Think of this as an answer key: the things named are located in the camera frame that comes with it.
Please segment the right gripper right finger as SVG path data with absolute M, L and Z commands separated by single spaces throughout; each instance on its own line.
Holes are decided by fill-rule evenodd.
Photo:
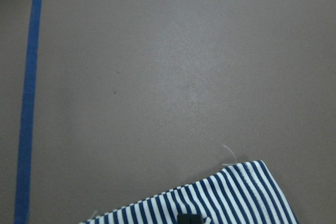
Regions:
M 203 224 L 203 218 L 200 215 L 191 215 L 191 224 Z

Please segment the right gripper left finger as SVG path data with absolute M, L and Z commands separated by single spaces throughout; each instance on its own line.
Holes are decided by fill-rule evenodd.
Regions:
M 177 223 L 178 224 L 191 224 L 191 215 L 190 214 L 178 214 Z

